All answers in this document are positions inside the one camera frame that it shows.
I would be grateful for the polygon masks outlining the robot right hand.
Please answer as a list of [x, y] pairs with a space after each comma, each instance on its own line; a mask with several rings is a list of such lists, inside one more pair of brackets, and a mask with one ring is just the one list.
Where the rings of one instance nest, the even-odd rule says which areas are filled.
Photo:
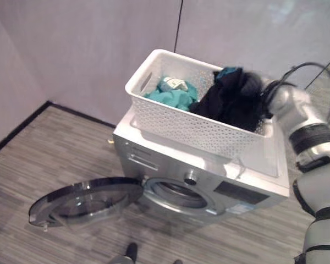
[[265, 86], [266, 83], [260, 75], [255, 72], [245, 71], [240, 94], [249, 98], [260, 97]]

